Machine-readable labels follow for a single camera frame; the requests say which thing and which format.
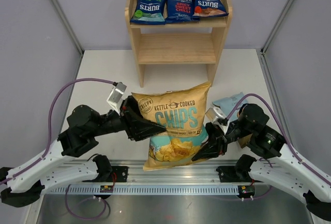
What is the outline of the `tan kettle chips bag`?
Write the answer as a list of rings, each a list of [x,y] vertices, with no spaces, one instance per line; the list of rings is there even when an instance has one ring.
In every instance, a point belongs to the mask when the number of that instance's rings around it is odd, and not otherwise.
[[[204,116],[210,86],[205,82],[181,91],[132,94],[141,115],[166,128],[150,138],[144,171],[193,164],[194,155],[208,139]]]

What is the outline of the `light blue cassava chips bag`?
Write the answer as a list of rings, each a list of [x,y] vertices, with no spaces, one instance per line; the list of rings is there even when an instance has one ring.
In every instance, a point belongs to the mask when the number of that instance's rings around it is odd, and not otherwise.
[[[239,94],[235,94],[231,97],[225,97],[225,98],[221,98],[221,99],[218,99],[218,100],[215,100],[212,102],[212,104],[214,106],[217,106],[219,107],[223,113],[228,116],[230,114],[230,112],[234,109],[234,107],[236,106],[236,104],[244,97],[244,93],[243,92],[240,92]],[[235,111],[234,113],[231,115],[231,117],[229,118],[229,128],[228,128],[228,131],[227,131],[227,134],[226,134],[226,137],[229,141],[231,142],[236,142],[237,141],[237,137],[236,137],[236,134],[234,132],[235,130],[235,125],[237,124],[237,114],[239,113],[241,107],[243,105],[246,105],[248,104],[248,100],[247,99],[244,99],[240,105],[238,105],[236,108],[235,108]]]

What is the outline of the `blue sea salt vinegar bag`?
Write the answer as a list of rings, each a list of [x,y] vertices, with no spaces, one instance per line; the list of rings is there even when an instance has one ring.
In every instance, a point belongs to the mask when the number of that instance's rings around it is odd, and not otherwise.
[[[130,20],[134,24],[165,25],[163,17],[166,0],[137,0],[136,9]]]

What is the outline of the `blue spicy chilli bag front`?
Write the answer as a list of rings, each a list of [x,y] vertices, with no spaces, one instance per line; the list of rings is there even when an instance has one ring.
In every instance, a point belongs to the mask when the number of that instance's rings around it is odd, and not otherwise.
[[[200,18],[194,16],[193,0],[167,0],[167,24],[182,22],[197,22]]]

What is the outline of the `blue spicy chilli bag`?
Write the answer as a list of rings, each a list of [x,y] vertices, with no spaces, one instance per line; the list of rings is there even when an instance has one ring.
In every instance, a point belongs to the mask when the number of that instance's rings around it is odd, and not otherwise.
[[[193,0],[167,0],[167,24],[182,22],[197,22],[200,18],[194,16]]]
[[[194,17],[225,17],[228,14],[221,0],[194,0]]]

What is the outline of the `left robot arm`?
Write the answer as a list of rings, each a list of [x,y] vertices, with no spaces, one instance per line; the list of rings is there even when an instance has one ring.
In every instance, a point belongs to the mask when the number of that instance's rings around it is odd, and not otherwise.
[[[128,139],[141,141],[166,131],[164,126],[143,118],[132,96],[123,100],[119,110],[110,110],[106,114],[80,105],[67,117],[67,122],[68,129],[59,134],[45,151],[16,168],[1,168],[1,180],[7,186],[1,191],[3,204],[24,207],[62,186],[114,179],[112,166],[105,155],[58,170],[62,164],[95,148],[99,144],[96,141],[98,136],[125,131]]]

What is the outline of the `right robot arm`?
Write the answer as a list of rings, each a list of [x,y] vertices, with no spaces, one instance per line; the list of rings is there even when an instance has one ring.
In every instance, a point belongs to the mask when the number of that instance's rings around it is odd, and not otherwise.
[[[262,108],[254,103],[244,104],[237,119],[230,122],[218,107],[206,112],[208,139],[193,156],[192,161],[224,155],[228,144],[238,142],[255,155],[274,163],[282,170],[265,166],[247,154],[241,155],[234,166],[235,178],[260,181],[282,190],[301,203],[315,216],[330,221],[330,175],[316,167],[290,144],[284,135],[267,125]]]

